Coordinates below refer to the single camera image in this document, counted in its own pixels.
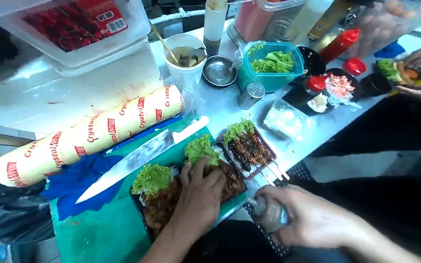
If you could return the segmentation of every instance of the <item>knife blade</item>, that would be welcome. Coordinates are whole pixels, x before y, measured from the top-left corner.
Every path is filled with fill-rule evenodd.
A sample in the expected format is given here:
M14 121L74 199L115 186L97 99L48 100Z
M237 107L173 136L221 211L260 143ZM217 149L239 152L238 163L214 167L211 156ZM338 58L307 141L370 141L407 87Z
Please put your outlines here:
M85 190L79 199L77 199L76 204L84 202L108 189L110 186L119 182L121 179L136 171L161 153L167 151L172 146L177 145L198 130L204 128L207 123L209 123L209 118L202 116L200 120L192 123L181 132L171 132L168 129L162 131L115 164Z

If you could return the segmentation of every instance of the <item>stainless steel counter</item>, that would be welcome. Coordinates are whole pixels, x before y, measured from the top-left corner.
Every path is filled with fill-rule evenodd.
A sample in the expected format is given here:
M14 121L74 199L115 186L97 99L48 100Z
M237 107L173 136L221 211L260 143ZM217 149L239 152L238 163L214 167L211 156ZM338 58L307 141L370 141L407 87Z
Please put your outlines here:
M228 24L230 24L230 22L231 21L227 21L225 23L225 28L228 26ZM188 34L202 39L203 29L200 28L188 32ZM169 76L169 72L162 57L162 44L160 42L155 42L151 44L151 47L162 77L167 78ZM219 55L229 57L233 60L236 50L236 45L233 44L224 30L220 44ZM364 61L367 64L371 64L375 61L375 58L370 57L368 59L364 59ZM329 63L327 68L342 68L342 62L342 60L337 59ZM370 72L371 71L368 70L364 74L360 75L358 79L365 77ZM331 138L333 135L335 135L350 122L358 118L361 114L366 112L382 99L382 97L375 97L360 100L358 104L362 107L361 109L355 108L353 106L339 106L337 109L331 111L330 113L313 117L317 123L316 131L309 143L302 143L282 139L262 125L263 119L266 117L266 114L274 100L282 98L290 89L291 86L288 85L277 92L266 94L266 96L264 96L264 98L255 104L250 110L243 110L239 107L237 99L241 93L241 90L236 82L225 89L217 89L213 85L209 84L204 78L202 78L195 92L200 98L205 100L203 114L210 119L207 128L209 129L214 139L218 140L222 136L227 126L230 124L239 122L241 118L250 119L254 122L262 136L266 139L266 141L276 153L276 162L278 163L281 171L287 171L303 158L307 157L312 151L321 146L323 143L329 140L329 138ZM272 171L280 174L274 164L270 165L270 168ZM271 170L266 168L262 172L271 180L275 180L277 177L272 173ZM261 175L255 176L254 180L247 181L248 194L250 196L253 195L257 189L266 184L268 184L268 182L264 179L264 177Z

